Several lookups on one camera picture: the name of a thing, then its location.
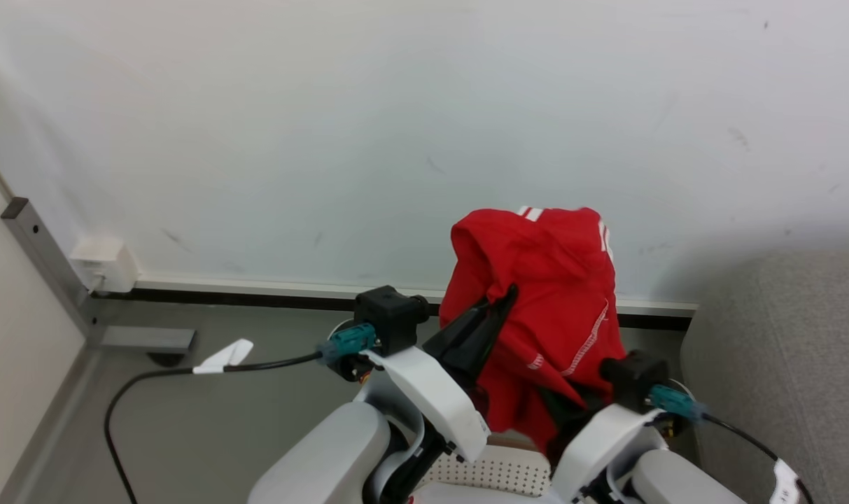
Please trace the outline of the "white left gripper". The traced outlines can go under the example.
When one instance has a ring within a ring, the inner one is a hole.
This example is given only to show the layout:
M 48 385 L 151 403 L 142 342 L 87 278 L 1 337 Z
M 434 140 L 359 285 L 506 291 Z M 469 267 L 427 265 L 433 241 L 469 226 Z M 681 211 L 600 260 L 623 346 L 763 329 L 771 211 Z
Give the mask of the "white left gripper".
M 361 352 L 385 371 L 437 433 L 455 444 L 454 452 L 465 461 L 481 457 L 491 431 L 462 387 L 477 386 L 517 298 L 515 283 L 498 300 L 483 297 L 424 342 L 423 350 L 413 346 L 390 356 Z M 440 364 L 461 374 L 462 387 Z

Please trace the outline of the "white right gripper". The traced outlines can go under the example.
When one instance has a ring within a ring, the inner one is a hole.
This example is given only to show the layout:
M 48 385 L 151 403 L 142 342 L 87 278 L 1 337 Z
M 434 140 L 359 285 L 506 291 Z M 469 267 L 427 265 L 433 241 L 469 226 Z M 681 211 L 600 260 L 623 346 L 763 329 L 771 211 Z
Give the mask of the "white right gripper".
M 565 502 L 582 500 L 594 482 L 604 482 L 615 503 L 642 503 L 626 496 L 620 481 L 635 468 L 641 456 L 655 449 L 668 449 L 654 427 L 664 413 L 652 408 L 644 414 L 622 405 L 604 408 L 603 398 L 590 388 L 576 388 L 585 406 L 549 389 L 540 389 L 554 434 L 546 444 L 545 456 L 558 463 L 550 488 Z

